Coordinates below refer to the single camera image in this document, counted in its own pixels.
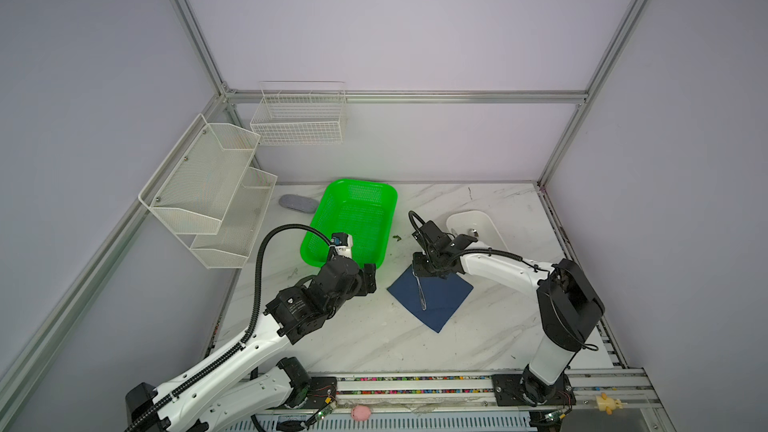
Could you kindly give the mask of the dark blue paper napkin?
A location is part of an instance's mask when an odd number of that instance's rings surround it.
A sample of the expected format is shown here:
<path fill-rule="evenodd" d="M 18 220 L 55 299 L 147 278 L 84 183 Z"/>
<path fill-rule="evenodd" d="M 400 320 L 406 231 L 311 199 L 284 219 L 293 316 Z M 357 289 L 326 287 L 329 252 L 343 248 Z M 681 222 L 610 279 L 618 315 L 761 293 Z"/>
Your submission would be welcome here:
<path fill-rule="evenodd" d="M 413 317 L 435 333 L 440 333 L 474 287 L 458 275 L 446 279 L 421 278 L 428 307 L 422 311 L 412 267 L 408 267 L 387 289 Z"/>

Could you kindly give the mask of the green plastic basket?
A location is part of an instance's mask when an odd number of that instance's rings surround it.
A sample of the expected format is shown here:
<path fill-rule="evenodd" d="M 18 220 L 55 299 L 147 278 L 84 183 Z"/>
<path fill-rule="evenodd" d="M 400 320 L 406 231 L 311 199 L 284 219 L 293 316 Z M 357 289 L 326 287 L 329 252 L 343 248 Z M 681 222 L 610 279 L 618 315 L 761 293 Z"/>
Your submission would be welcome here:
<path fill-rule="evenodd" d="M 352 258 L 381 267 L 386 255 L 398 200 L 386 183 L 341 179 L 330 183 L 310 226 L 326 237 L 346 233 L 353 239 Z"/>

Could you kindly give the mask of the silver fork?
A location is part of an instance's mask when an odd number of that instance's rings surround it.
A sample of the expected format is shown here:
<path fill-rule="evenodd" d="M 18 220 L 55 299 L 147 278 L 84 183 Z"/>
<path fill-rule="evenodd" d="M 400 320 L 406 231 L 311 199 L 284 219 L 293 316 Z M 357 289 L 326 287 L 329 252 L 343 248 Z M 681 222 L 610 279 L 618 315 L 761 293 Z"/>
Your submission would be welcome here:
<path fill-rule="evenodd" d="M 418 297 L 420 301 L 420 307 L 422 311 L 426 311 L 428 307 L 426 295 L 424 292 L 424 288 L 422 285 L 421 278 L 416 274 L 415 270 L 412 270 L 412 274 L 415 278 L 416 284 L 417 284 L 417 290 L 418 290 Z"/>

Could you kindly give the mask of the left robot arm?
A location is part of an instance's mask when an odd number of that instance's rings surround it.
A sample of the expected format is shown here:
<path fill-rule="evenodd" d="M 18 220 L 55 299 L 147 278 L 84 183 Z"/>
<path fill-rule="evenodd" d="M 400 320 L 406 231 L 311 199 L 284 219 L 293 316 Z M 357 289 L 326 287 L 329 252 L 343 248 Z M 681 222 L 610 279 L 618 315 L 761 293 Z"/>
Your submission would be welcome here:
<path fill-rule="evenodd" d="M 279 360 L 257 378 L 251 372 L 319 330 L 346 301 L 376 289 L 376 267 L 353 260 L 351 235 L 321 240 L 328 254 L 320 271 L 267 304 L 256 295 L 240 337 L 170 381 L 134 387 L 126 396 L 128 430 L 214 431 L 260 410 L 303 405 L 311 378 L 296 358 Z"/>

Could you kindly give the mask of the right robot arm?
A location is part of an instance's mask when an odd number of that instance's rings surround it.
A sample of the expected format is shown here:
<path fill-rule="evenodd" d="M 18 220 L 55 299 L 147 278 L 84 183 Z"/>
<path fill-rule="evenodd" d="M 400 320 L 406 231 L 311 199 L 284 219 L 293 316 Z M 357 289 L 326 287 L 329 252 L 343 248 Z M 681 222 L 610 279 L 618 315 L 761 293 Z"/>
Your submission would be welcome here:
<path fill-rule="evenodd" d="M 564 392 L 565 371 L 575 356 L 598 349 L 589 337 L 605 312 L 582 268 L 570 259 L 535 261 L 483 245 L 471 235 L 452 235 L 413 210 L 408 212 L 408 220 L 421 247 L 412 257 L 417 278 L 480 277 L 537 302 L 543 337 L 519 375 L 515 395 L 528 405 L 539 406 Z"/>

